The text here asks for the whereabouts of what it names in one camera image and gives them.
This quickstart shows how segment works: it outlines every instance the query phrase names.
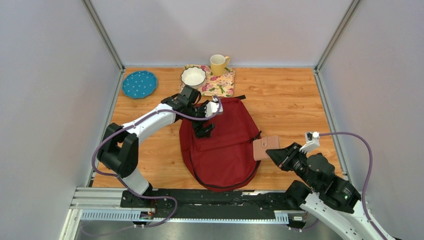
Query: placemat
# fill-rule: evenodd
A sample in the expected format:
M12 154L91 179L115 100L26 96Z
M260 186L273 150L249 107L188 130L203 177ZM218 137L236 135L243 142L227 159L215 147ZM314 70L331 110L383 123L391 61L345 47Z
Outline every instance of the placemat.
M234 90L234 79L236 76L236 71L232 67L226 67L225 72L222 76L214 76L211 72L211 68L206 65L195 65L187 64L184 69L190 67L199 67L206 72L206 80L202 87L199 87L197 90L201 92L202 96L213 96L217 95L218 97L232 97ZM185 84L183 81L179 81L178 91L181 93Z

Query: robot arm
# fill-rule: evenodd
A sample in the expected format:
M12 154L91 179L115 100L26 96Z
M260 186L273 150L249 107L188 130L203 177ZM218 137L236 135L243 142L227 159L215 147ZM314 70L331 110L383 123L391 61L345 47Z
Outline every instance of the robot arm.
M155 109L138 119L123 125L110 124L106 128L103 140L125 127L133 127L106 142L98 152L97 159L114 171L129 188L142 195L148 189L149 182L137 168L140 144L159 129L183 118L177 113L188 118L207 118L218 111L219 104L208 100L195 106L197 99L200 100L200 92L186 86L180 94L165 98ZM215 127L213 123L207 125L207 120L190 120L198 138L210 137Z
M287 189L287 199L316 216L345 240L394 240L371 216L370 222L361 205L361 195L347 180L335 175L335 167L321 154L306 156L320 146L318 132L305 133L306 144L294 142L281 149L266 153L283 171L294 171L306 184L294 181Z

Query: pink wallet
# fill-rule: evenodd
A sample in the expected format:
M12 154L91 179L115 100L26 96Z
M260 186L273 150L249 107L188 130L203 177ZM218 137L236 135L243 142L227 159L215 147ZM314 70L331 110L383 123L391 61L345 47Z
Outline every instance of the pink wallet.
M253 141L253 158L255 161L270 159L265 152L267 149L279 149L280 140L278 136L265 136Z

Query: yellow mug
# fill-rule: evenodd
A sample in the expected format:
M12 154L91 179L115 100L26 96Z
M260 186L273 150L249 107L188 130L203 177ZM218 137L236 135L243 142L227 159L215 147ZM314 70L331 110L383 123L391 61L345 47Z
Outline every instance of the yellow mug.
M222 76L227 64L230 62L229 56L215 54L210 57L210 70L214 76Z

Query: backpack strap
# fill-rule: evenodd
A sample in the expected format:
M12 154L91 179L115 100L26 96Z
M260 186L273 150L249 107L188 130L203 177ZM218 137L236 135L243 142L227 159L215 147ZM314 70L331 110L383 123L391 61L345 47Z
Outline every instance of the backpack strap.
M261 133L262 133L262 131L259 131L259 133L255 137L252 137L252 139L250 139L250 143L252 143L256 139L259 139L259 137L261 136Z
M200 102L201 99L202 99L202 94L199 94L199 97L198 97L198 99L197 99L197 101L194 105L197 105Z
M233 98L243 100L243 99L246 99L246 95L233 96Z

